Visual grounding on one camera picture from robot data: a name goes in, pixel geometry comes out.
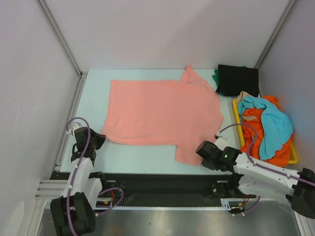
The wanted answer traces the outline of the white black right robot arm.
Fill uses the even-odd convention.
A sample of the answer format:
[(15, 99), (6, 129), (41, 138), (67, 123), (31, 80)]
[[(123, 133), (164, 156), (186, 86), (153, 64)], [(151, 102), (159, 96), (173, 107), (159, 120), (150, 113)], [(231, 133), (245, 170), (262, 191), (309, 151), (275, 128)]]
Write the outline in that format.
[(315, 174), (312, 170), (291, 170), (254, 159), (227, 146), (221, 139), (215, 143), (203, 141), (196, 153), (202, 158), (203, 167), (231, 172), (226, 183), (212, 185), (212, 197), (255, 195), (288, 205), (304, 217), (315, 217)]

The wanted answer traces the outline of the pink t shirt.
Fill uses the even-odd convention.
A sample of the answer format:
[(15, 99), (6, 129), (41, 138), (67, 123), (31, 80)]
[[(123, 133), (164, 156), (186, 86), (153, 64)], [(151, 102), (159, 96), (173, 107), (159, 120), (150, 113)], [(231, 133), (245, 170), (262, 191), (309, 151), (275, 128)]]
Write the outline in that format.
[(119, 144), (176, 146), (176, 161), (198, 166), (196, 149), (222, 122), (220, 98), (187, 67), (178, 81), (113, 80), (102, 133)]

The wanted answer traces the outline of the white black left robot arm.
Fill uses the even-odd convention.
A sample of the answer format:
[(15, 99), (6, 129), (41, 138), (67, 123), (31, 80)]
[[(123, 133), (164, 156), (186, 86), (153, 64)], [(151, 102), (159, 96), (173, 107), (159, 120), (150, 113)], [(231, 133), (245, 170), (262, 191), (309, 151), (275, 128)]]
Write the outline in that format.
[(96, 151), (105, 135), (82, 127), (76, 122), (69, 132), (76, 143), (72, 146), (72, 170), (61, 196), (53, 199), (50, 210), (58, 236), (82, 236), (94, 232), (94, 206), (97, 197), (108, 193), (109, 185), (101, 172), (92, 173)]

